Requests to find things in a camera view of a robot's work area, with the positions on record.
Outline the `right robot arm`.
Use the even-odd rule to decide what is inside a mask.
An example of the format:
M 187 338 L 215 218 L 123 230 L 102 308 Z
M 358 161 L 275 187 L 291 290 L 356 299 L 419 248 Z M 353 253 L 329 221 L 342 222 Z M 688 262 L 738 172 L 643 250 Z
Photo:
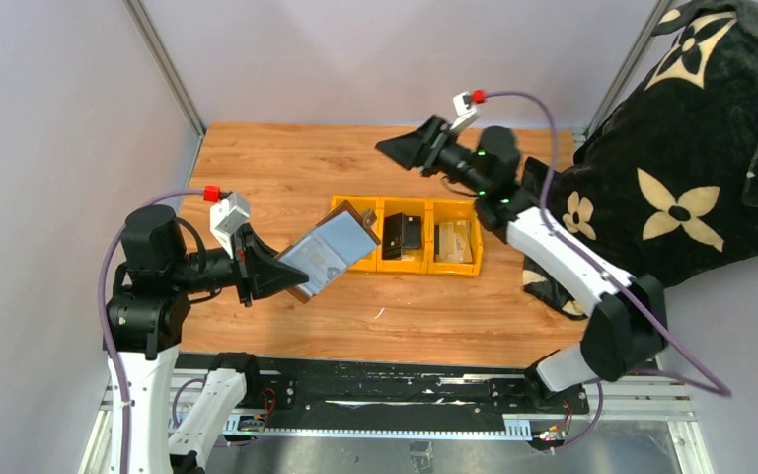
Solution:
M 587 315 L 580 342 L 525 369 L 523 392 L 534 405 L 550 405 L 584 382 L 616 381 L 666 348 L 661 283 L 601 259 L 542 208 L 516 180 L 520 151 L 512 130 L 487 127 L 476 149 L 469 149 L 444 118 L 432 116 L 375 148 L 406 170 L 424 177 L 441 173 L 469 189 L 481 225 L 540 265 Z

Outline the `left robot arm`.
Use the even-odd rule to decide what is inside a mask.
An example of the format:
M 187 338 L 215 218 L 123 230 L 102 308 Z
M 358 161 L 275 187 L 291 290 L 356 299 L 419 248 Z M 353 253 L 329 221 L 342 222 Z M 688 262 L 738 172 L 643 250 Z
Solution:
M 163 204 L 131 212 L 118 241 L 126 260 L 113 294 L 100 309 L 111 339 L 105 344 L 113 373 L 112 473 L 203 473 L 231 412 L 240 405 L 268 407 L 259 362 L 248 353 L 220 353 L 210 363 L 198 396 L 172 430 L 170 392 L 183 325 L 200 293 L 204 300 L 234 287 L 251 306 L 305 283 L 305 273 L 276 259 L 250 224 L 230 237 L 230 250 L 190 254 L 182 230 L 189 223 Z

